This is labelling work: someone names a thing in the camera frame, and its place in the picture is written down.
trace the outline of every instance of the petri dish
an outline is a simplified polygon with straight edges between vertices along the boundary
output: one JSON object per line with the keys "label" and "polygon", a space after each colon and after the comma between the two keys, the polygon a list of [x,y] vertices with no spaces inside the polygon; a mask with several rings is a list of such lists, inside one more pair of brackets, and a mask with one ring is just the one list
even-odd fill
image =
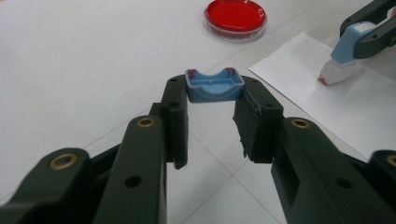
{"label": "petri dish", "polygon": [[204,13],[206,28],[228,39],[246,40],[263,34],[267,22],[264,9],[253,1],[216,0]]}

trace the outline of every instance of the blue object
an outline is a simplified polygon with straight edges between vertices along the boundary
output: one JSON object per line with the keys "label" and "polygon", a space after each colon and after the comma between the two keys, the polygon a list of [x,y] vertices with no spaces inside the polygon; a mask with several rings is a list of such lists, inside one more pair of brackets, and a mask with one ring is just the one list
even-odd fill
{"label": "blue object", "polygon": [[234,68],[209,76],[195,69],[186,71],[187,94],[192,103],[235,101],[240,98],[244,79]]}
{"label": "blue object", "polygon": [[373,23],[368,21],[361,21],[348,26],[332,51],[332,58],[340,64],[355,60],[353,51],[356,42],[372,32],[375,27]]}

